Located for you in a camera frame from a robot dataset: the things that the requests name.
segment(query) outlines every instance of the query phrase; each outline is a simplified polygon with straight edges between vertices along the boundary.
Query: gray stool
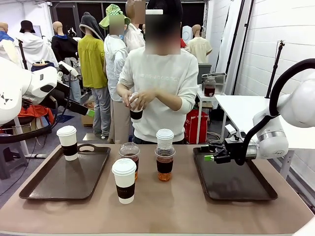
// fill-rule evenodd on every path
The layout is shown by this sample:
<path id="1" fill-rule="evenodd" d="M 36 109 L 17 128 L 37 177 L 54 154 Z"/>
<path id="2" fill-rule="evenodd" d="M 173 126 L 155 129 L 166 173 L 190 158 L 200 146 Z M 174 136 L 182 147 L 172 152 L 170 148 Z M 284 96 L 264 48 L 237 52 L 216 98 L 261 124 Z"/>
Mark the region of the gray stool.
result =
<path id="1" fill-rule="evenodd" d="M 9 134 L 0 134 L 0 136 L 10 136 Z M 6 148 L 14 148 L 19 152 L 20 158 L 14 161 L 11 161 L 10 164 L 7 164 L 4 158 L 3 151 Z M 0 179 L 10 178 L 10 170 L 20 166 L 27 166 L 28 161 L 26 160 L 24 153 L 22 152 L 20 142 L 12 144 L 0 144 Z"/>

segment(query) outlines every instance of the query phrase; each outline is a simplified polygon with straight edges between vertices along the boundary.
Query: white paper cup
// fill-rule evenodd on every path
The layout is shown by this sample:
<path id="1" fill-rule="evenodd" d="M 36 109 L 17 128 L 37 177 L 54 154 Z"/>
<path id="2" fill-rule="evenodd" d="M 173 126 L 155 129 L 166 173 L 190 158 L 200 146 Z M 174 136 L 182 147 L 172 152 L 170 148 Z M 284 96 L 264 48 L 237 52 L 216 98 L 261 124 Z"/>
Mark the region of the white paper cup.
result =
<path id="1" fill-rule="evenodd" d="M 137 92 L 134 92 L 134 93 L 131 95 L 129 101 L 130 101 L 135 95 L 137 95 L 137 94 L 138 94 Z M 137 101 L 137 98 L 130 104 L 131 107 L 133 107 L 133 106 L 135 105 L 136 101 Z M 135 110 L 133 110 L 133 111 L 130 110 L 131 121 L 132 121 L 133 123 L 139 123 L 139 122 L 141 121 L 142 114 L 143 114 L 143 109 L 141 109 L 141 110 L 135 109 Z"/>
<path id="2" fill-rule="evenodd" d="M 57 131 L 63 154 L 67 161 L 73 161 L 78 158 L 76 132 L 76 128 L 72 125 L 64 126 Z"/>
<path id="3" fill-rule="evenodd" d="M 129 204 L 134 199 L 135 171 L 136 163 L 129 158 L 119 159 L 113 164 L 118 199 L 122 204 Z"/>
<path id="4" fill-rule="evenodd" d="M 160 129 L 157 132 L 157 144 L 172 144 L 174 133 L 170 129 Z"/>

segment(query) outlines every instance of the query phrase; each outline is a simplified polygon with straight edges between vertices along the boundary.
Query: coffee cup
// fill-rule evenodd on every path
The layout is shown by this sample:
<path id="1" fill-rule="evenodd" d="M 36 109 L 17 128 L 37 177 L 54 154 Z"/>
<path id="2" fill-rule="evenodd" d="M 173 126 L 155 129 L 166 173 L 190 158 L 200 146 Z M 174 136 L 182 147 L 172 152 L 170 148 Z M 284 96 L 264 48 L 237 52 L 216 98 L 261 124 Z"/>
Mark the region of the coffee cup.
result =
<path id="1" fill-rule="evenodd" d="M 113 164 L 118 200 L 122 204 L 129 204 L 134 199 L 135 171 L 136 164 L 129 158 L 121 158 Z"/>
<path id="2" fill-rule="evenodd" d="M 76 132 L 76 128 L 72 125 L 67 125 L 57 130 L 63 154 L 67 161 L 73 161 L 78 158 Z"/>
<path id="3" fill-rule="evenodd" d="M 137 168 L 136 168 L 135 177 L 134 177 L 135 180 L 138 179 L 139 154 L 140 154 L 140 148 L 134 142 L 125 143 L 121 145 L 119 149 L 119 156 L 121 158 L 129 158 L 133 160 L 134 163 L 136 163 Z"/>
<path id="4" fill-rule="evenodd" d="M 157 132 L 157 144 L 172 144 L 173 143 L 173 138 L 174 138 L 174 133 L 170 129 L 160 129 Z"/>
<path id="5" fill-rule="evenodd" d="M 130 99 L 131 100 L 135 95 L 137 95 L 138 93 L 137 92 L 134 92 Z M 130 105 L 131 107 L 133 108 L 136 104 L 136 101 L 138 100 L 138 98 L 136 98 Z M 131 117 L 131 121 L 133 123 L 139 123 L 141 121 L 141 118 L 142 118 L 142 114 L 143 114 L 143 109 L 141 108 L 141 110 L 138 110 L 137 108 L 134 109 L 134 110 L 130 110 L 130 117 Z"/>
<path id="6" fill-rule="evenodd" d="M 157 176 L 161 181 L 169 181 L 172 178 L 173 160 L 175 155 L 174 146 L 161 144 L 155 149 L 157 158 Z"/>

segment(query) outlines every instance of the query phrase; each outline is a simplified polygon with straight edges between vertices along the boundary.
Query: blue scarf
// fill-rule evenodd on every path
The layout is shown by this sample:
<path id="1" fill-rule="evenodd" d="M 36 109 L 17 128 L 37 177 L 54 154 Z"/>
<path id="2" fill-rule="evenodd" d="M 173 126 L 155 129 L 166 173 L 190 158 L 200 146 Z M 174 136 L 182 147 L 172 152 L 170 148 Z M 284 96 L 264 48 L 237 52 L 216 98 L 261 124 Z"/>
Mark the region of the blue scarf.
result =
<path id="1" fill-rule="evenodd" d="M 12 42 L 14 42 L 14 39 L 11 38 L 6 32 L 4 31 L 0 31 L 0 42 L 5 39 L 5 40 L 11 40 Z"/>
<path id="2" fill-rule="evenodd" d="M 56 34 L 56 36 L 57 36 L 58 38 L 63 38 L 63 39 L 67 39 L 67 38 L 68 38 L 67 35 L 61 36 L 61 35 L 59 35 L 59 34 Z"/>

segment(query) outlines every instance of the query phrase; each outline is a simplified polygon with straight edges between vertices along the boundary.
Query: yellow-green jacket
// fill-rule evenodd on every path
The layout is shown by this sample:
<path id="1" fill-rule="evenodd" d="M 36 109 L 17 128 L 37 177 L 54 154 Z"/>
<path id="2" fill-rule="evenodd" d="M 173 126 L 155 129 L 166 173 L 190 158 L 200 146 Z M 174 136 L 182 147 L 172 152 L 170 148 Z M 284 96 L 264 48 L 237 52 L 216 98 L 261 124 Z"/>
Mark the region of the yellow-green jacket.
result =
<path id="1" fill-rule="evenodd" d="M 85 35 L 78 43 L 78 53 L 83 76 L 83 86 L 100 89 L 107 86 L 103 71 L 104 43 L 91 35 Z"/>

